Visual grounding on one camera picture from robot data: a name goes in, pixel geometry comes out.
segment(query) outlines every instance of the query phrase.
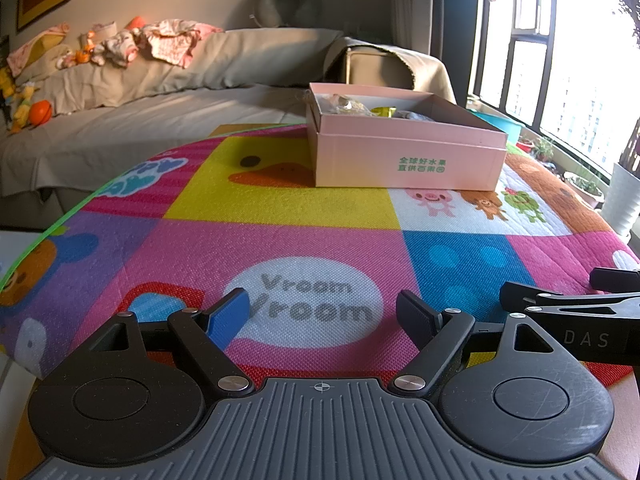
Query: crosshair mark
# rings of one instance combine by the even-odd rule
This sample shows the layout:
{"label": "crosshair mark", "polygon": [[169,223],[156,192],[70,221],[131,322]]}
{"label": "crosshair mark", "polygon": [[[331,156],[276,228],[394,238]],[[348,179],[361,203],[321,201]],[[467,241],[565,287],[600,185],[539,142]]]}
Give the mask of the crosshair mark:
{"label": "crosshair mark", "polygon": [[334,388],[334,386],[329,386],[327,383],[318,383],[318,384],[314,384],[311,387],[320,393],[327,391],[329,388]]}

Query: cardboard box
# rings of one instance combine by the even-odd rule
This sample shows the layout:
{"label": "cardboard box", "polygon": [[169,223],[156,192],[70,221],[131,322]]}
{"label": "cardboard box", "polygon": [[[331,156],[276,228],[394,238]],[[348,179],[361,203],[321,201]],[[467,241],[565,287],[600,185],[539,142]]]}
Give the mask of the cardboard box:
{"label": "cardboard box", "polygon": [[[311,83],[306,122],[318,187],[492,191],[507,134],[434,94],[378,86]],[[369,108],[395,106],[437,122],[324,114],[317,96],[342,94]]]}

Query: orange ball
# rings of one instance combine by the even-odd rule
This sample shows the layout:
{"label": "orange ball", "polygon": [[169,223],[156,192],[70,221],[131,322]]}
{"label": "orange ball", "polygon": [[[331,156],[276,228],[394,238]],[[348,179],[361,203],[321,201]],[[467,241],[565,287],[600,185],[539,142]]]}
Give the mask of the orange ball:
{"label": "orange ball", "polygon": [[29,110],[29,122],[33,126],[40,126],[51,118],[51,103],[47,100],[38,101],[31,105]]}

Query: ribbed rubber surface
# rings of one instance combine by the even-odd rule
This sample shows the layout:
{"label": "ribbed rubber surface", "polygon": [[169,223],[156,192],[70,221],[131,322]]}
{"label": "ribbed rubber surface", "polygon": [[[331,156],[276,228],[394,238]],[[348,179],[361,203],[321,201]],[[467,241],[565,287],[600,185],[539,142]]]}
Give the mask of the ribbed rubber surface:
{"label": "ribbed rubber surface", "polygon": [[50,458],[28,478],[613,480],[617,477],[591,456],[551,467],[513,466],[487,459],[453,439],[426,402],[392,396],[373,379],[268,379],[256,394],[219,402],[191,440],[158,459],[127,467],[91,468]]}

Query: curtain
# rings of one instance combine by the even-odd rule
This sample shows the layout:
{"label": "curtain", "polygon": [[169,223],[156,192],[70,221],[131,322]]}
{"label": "curtain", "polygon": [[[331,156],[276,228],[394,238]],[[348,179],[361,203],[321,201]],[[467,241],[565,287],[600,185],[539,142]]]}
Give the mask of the curtain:
{"label": "curtain", "polygon": [[392,0],[394,43],[440,58],[443,0]]}

